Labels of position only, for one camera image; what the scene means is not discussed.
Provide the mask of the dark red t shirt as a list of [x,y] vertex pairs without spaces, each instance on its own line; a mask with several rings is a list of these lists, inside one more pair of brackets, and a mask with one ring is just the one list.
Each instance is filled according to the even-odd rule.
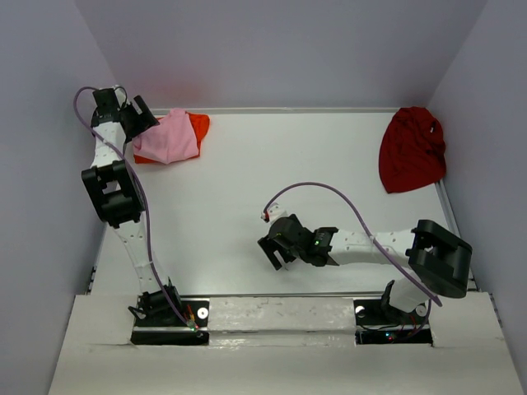
[[423,107],[399,109],[382,138],[378,169],[387,193],[406,193],[443,179],[445,141],[440,121]]

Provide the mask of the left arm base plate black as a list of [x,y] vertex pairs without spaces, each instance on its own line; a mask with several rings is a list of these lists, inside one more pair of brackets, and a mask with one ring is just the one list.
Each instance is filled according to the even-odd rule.
[[138,307],[133,315],[131,343],[137,346],[206,346],[209,342],[210,299],[183,298],[181,320],[171,309],[147,317]]

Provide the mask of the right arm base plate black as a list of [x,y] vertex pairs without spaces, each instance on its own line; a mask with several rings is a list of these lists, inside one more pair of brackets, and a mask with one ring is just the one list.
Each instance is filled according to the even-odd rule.
[[381,300],[355,300],[357,345],[432,345],[428,303],[412,313],[383,309]]

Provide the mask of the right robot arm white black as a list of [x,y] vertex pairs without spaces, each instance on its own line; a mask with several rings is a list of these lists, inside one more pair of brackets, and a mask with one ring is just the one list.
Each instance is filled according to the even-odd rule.
[[291,214],[272,220],[258,245],[277,270],[295,260],[314,267],[391,265],[401,278],[388,282],[378,308],[390,323],[427,301],[463,299],[468,292],[472,247],[431,220],[420,220],[411,230],[373,234],[336,227],[309,230]]

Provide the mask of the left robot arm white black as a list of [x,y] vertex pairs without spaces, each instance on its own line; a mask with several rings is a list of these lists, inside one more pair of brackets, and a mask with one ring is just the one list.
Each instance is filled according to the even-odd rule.
[[74,96],[73,109],[96,142],[82,182],[97,216],[119,237],[138,277],[138,305],[129,310],[137,319],[186,324],[179,293],[153,252],[146,193],[125,157],[127,144],[158,120],[141,96],[130,99],[122,86],[84,86]]

